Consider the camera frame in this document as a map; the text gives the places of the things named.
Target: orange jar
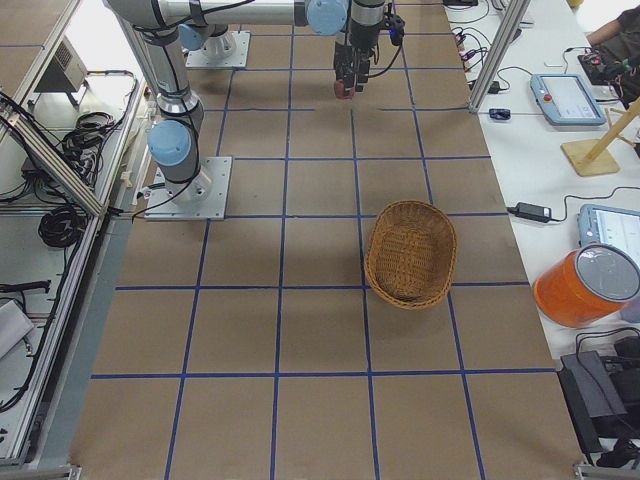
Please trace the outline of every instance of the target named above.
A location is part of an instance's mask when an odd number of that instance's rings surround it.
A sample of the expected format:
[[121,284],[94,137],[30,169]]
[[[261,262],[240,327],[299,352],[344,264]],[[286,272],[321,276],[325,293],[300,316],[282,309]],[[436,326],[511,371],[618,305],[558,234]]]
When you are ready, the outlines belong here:
[[610,245],[574,250],[533,286],[538,307],[555,322],[580,328],[620,310],[640,292],[640,270]]

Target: basket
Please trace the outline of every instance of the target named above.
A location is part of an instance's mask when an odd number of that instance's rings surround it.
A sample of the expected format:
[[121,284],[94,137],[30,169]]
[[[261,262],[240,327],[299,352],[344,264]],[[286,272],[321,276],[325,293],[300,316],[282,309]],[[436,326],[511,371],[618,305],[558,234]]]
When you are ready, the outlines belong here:
[[449,218],[425,202],[387,206],[373,227],[365,272],[384,300],[407,310],[431,307],[451,288],[456,232]]

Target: wooden stand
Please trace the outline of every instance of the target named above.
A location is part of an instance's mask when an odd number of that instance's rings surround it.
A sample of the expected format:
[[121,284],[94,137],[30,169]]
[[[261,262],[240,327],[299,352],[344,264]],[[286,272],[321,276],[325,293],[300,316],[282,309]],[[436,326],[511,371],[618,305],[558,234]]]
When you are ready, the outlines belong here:
[[607,146],[638,114],[640,114],[640,101],[635,101],[600,140],[563,143],[561,145],[562,151],[573,165],[576,173],[582,177],[590,177],[615,173],[620,170],[618,163],[607,151]]

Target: white screen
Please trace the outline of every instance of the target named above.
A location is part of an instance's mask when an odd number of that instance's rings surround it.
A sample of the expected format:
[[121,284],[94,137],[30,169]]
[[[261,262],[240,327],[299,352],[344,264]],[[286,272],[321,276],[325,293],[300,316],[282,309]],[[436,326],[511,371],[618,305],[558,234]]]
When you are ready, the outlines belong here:
[[640,217],[596,210],[596,219],[600,241],[619,248],[640,265]]
[[596,118],[588,98],[575,77],[544,77],[561,118]]

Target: blue joint cap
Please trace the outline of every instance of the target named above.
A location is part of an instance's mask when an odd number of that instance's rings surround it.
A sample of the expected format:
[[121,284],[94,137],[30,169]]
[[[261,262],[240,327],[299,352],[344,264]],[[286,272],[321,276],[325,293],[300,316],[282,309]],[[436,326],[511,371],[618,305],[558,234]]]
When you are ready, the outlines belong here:
[[184,23],[178,25],[178,33],[180,34],[180,43],[190,52],[200,50],[204,42],[207,41],[195,28]]
[[347,2],[311,0],[307,4],[307,21],[318,35],[336,35],[347,22]]
[[191,133],[176,120],[165,120],[151,129],[147,136],[151,155],[163,167],[182,163],[191,151]]

